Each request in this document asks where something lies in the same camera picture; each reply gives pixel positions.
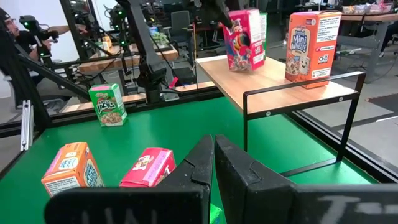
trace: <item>wooden tabletop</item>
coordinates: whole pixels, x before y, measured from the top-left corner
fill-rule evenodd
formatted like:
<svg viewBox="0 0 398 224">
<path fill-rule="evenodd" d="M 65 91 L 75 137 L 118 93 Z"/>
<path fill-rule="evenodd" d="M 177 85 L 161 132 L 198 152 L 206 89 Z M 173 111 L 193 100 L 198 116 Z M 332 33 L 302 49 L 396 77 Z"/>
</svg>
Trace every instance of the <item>wooden tabletop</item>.
<svg viewBox="0 0 398 224">
<path fill-rule="evenodd" d="M 176 87 L 175 89 L 177 91 L 184 92 L 184 91 L 196 90 L 197 88 L 201 89 L 201 88 L 207 88 L 207 87 L 212 87 L 212 86 L 215 86 L 215 84 L 213 82 L 209 81 L 209 82 L 199 83 L 198 85 L 192 84 L 192 85 L 179 86 L 179 87 Z M 137 102 L 137 101 L 146 99 L 146 95 L 145 95 L 145 93 L 140 93 L 140 94 L 134 94 L 134 95 L 129 95 L 129 96 L 123 96 L 122 99 L 123 99 L 123 103 L 133 103 L 133 102 Z M 77 105 L 66 106 L 61 111 L 61 113 L 80 111 L 80 110 L 86 110 L 86 109 L 91 109 L 91 108 L 94 108 L 92 102 L 80 103 Z"/>
<path fill-rule="evenodd" d="M 213 83 L 243 112 L 243 93 L 291 83 L 285 79 L 285 64 L 268 58 L 263 67 L 252 73 L 232 72 L 226 55 L 197 59 L 199 66 Z M 354 90 L 334 82 L 327 86 L 305 89 L 301 86 L 271 91 L 248 97 L 248 114 L 274 110 L 310 101 L 324 100 L 354 93 Z"/>
<path fill-rule="evenodd" d="M 120 46 L 113 46 L 111 47 L 110 52 L 112 54 L 117 54 L 120 50 Z M 130 45 L 130 51 L 131 52 L 138 52 L 137 46 L 135 44 Z M 161 59 L 163 59 L 162 54 L 160 52 L 157 52 L 157 55 L 160 56 Z M 175 60 L 178 58 L 178 51 L 173 47 L 172 50 L 167 50 L 163 52 L 164 57 L 167 60 Z M 94 54 L 90 58 L 96 58 L 98 57 L 98 54 Z M 100 72 L 102 69 L 106 68 L 106 66 L 111 63 L 114 59 L 109 59 L 109 60 L 102 60 L 99 62 L 89 62 L 89 63 L 83 63 L 81 64 L 78 68 L 81 73 L 95 73 L 95 72 Z M 133 56 L 132 60 L 131 57 L 125 57 L 126 65 L 131 67 L 131 66 L 138 66 L 139 63 L 139 56 L 135 55 Z M 121 58 L 117 58 L 109 67 L 108 69 L 122 69 L 122 60 Z"/>
<path fill-rule="evenodd" d="M 341 20 L 344 21 L 362 21 L 363 15 L 354 16 L 353 14 L 343 14 L 341 16 Z M 398 14 L 384 14 L 384 15 L 371 15 L 365 16 L 364 21 L 374 21 L 374 22 L 388 22 L 388 21 L 397 21 Z"/>
</svg>

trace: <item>froot loops cereal box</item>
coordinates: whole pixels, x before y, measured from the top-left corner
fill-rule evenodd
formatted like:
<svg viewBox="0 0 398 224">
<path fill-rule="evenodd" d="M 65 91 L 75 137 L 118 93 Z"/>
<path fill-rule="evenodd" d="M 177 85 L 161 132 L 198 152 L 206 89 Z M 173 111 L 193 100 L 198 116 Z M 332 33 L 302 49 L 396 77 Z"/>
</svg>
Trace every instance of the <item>froot loops cereal box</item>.
<svg viewBox="0 0 398 224">
<path fill-rule="evenodd" d="M 232 71 L 255 70 L 264 64 L 258 9 L 229 12 L 232 28 L 223 26 L 228 66 Z"/>
<path fill-rule="evenodd" d="M 64 145 L 44 174 L 42 183 L 50 196 L 74 187 L 104 187 L 86 142 Z"/>
<path fill-rule="evenodd" d="M 120 187 L 154 187 L 175 169 L 173 151 L 147 148 L 120 182 Z"/>
<path fill-rule="evenodd" d="M 127 120 L 118 84 L 92 86 L 88 92 L 101 126 L 121 126 Z"/>
<path fill-rule="evenodd" d="M 286 79 L 302 82 L 330 76 L 340 19 L 340 12 L 296 12 L 290 15 Z M 327 84 L 320 82 L 303 87 Z"/>
</svg>

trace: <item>green table surface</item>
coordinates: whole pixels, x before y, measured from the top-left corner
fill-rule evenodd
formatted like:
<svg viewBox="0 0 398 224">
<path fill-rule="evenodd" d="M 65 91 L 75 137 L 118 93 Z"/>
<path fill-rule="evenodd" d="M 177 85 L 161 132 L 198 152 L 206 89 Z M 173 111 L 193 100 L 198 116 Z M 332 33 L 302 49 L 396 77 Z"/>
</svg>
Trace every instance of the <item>green table surface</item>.
<svg viewBox="0 0 398 224">
<path fill-rule="evenodd" d="M 333 151 L 285 116 L 249 122 L 250 155 L 276 172 L 331 159 Z M 65 144 L 88 143 L 106 186 L 120 180 L 147 147 L 172 149 L 176 163 L 205 134 L 224 134 L 243 145 L 242 114 L 217 98 L 130 114 L 124 126 L 101 128 L 90 121 L 47 129 L 0 181 L 1 223 L 43 223 L 50 198 L 41 178 Z M 297 184 L 371 184 L 376 181 L 348 161 L 295 175 Z M 211 202 L 222 208 L 215 172 Z"/>
</svg>

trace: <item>floor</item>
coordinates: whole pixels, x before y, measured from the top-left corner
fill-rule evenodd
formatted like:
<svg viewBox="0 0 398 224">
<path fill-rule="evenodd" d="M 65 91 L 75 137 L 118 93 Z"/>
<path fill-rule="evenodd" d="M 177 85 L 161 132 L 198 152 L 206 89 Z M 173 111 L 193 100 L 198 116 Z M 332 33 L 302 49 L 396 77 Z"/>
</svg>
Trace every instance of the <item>floor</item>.
<svg viewBox="0 0 398 224">
<path fill-rule="evenodd" d="M 268 32 L 269 49 L 267 50 L 267 56 L 275 59 L 284 58 L 285 48 L 282 42 L 279 41 L 280 33 L 278 26 L 269 26 Z M 380 79 L 371 84 L 365 84 L 363 87 L 350 139 L 398 167 L 398 152 L 396 152 L 396 146 L 398 145 L 398 138 L 396 138 L 396 133 L 398 133 L 398 118 L 395 118 L 397 114 L 366 101 L 370 97 L 398 93 L 398 77 L 396 76 L 398 75 L 398 63 L 395 63 L 397 57 L 392 53 L 394 49 L 398 49 L 398 46 L 387 48 L 386 55 L 381 59 L 381 62 L 385 62 L 385 65 L 378 67 L 376 70 L 378 74 L 382 75 Z M 198 54 L 199 57 L 209 55 L 208 52 L 200 52 Z M 361 65 L 362 61 L 368 57 L 366 54 L 366 51 L 360 51 L 357 55 L 336 60 L 332 73 L 336 75 L 352 71 L 349 67 Z M 174 63 L 174 67 L 189 67 L 189 64 L 183 58 L 180 58 L 178 62 Z M 197 77 L 199 82 L 209 80 L 200 69 L 197 70 Z M 120 84 L 117 74 L 113 72 L 105 75 L 105 79 L 109 83 Z M 352 80 L 338 80 L 337 82 L 348 87 L 353 87 L 354 85 Z M 10 105 L 10 103 L 9 98 L 0 99 L 0 105 Z M 73 105 L 77 103 L 78 100 L 72 98 L 68 104 Z M 0 122 L 5 123 L 21 118 L 18 114 L 11 113 L 9 108 L 9 106 L 0 107 Z M 342 132 L 348 108 L 349 101 L 345 101 L 333 105 L 310 108 L 305 110 L 305 112 L 325 123 L 332 130 Z M 19 141 L 18 136 L 0 139 L 0 170 L 18 153 Z"/>
</svg>

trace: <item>person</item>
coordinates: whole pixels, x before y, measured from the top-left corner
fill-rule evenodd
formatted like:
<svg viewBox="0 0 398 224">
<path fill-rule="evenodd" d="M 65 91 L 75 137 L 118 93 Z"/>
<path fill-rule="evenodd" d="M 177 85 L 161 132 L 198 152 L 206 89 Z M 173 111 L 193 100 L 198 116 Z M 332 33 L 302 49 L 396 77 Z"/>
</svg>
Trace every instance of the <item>person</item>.
<svg viewBox="0 0 398 224">
<path fill-rule="evenodd" d="M 7 25 L 8 30 L 14 35 L 16 43 L 21 46 L 28 54 L 32 60 L 39 60 L 39 55 L 37 53 L 35 37 L 28 31 L 19 30 L 16 25 L 16 20 L 11 18 L 11 16 L 2 8 L 0 8 L 0 17 L 4 18 L 4 22 Z M 82 33 L 87 33 L 86 27 L 84 25 L 77 24 L 76 28 Z M 59 35 L 65 34 L 69 31 L 68 26 L 54 26 L 49 27 L 49 31 L 58 31 Z M 43 40 L 43 44 L 51 51 L 51 46 L 53 40 Z M 42 75 L 38 75 L 32 77 L 33 82 L 36 85 L 36 89 L 39 92 L 40 96 L 77 96 L 76 93 L 67 90 L 66 88 L 60 89 L 58 84 L 49 80 L 48 78 L 43 77 Z M 83 102 L 87 102 L 84 98 L 80 98 L 79 100 Z"/>
<path fill-rule="evenodd" d="M 394 34 L 398 34 L 398 21 L 395 21 L 393 24 L 388 26 L 387 31 L 386 31 L 386 36 L 381 45 L 379 57 L 384 56 L 384 49 L 387 47 L 388 42 L 390 42 L 390 40 L 392 40 L 392 36 Z"/>
</svg>

